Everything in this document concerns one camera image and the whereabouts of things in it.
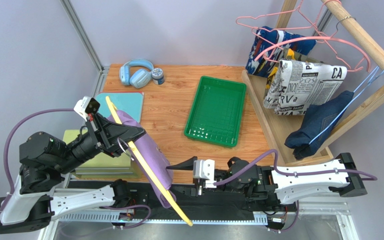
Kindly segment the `yellow clothes hanger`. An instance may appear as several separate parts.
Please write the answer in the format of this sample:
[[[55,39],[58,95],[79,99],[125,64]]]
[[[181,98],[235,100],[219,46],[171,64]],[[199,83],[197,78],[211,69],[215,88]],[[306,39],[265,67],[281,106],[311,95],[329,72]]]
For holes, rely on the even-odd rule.
[[[106,96],[105,97],[105,100],[106,100],[106,104],[108,106],[108,109],[111,113],[111,116],[113,117],[114,121],[117,123],[117,124],[122,124],[122,121],[120,120],[119,116],[118,116],[118,113],[117,113],[117,108],[116,106],[112,103],[111,99],[109,96]],[[155,186],[158,188],[158,190],[161,192],[161,194],[164,196],[164,198],[169,202],[169,204],[171,205],[171,207],[176,211],[176,213],[181,217],[181,219],[186,223],[188,224],[190,227],[193,226],[193,222],[187,217],[187,215],[183,212],[183,210],[178,206],[178,204],[176,203],[176,201],[174,200],[173,196],[171,195],[171,193],[165,189],[165,187],[163,186],[163,184],[160,182],[160,180],[158,179],[158,177],[155,175],[155,173],[153,172],[153,170],[150,168],[150,166],[148,165],[148,163],[146,162],[146,160],[144,159],[144,157],[142,156],[142,154],[140,153],[140,151],[137,149],[137,146],[135,145],[135,143],[133,141],[130,141],[128,142],[127,144],[129,146],[129,149],[131,150],[131,152],[133,153],[133,155],[135,156],[135,158],[138,160],[138,162],[140,163],[140,165],[143,167],[144,171],[146,172],[146,174],[150,177],[151,179],[151,182],[155,184]]]

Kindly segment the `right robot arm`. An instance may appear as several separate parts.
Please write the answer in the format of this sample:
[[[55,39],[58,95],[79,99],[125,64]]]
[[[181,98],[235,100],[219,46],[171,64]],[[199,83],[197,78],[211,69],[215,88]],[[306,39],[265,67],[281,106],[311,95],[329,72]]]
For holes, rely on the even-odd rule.
[[[367,195],[364,181],[373,181],[368,173],[357,170],[350,153],[341,153],[333,160],[308,166],[282,167],[278,152],[271,149],[252,162],[232,157],[228,169],[215,167],[211,159],[196,156],[169,170],[192,171],[193,197],[205,192],[242,194],[251,203],[265,206],[285,206],[321,193],[337,193],[351,198]]]

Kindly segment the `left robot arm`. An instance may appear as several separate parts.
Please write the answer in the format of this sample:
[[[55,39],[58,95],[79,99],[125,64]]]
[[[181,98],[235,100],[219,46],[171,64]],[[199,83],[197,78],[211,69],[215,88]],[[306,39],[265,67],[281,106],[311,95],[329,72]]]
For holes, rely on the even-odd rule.
[[[101,153],[119,157],[127,143],[146,134],[142,127],[114,123],[99,113],[89,113],[85,126],[87,131],[70,143],[39,131],[19,146],[21,167],[14,190],[0,198],[0,235],[37,231],[53,220],[85,209],[116,209],[129,204],[131,193],[121,179],[96,190],[52,195],[66,174]]]

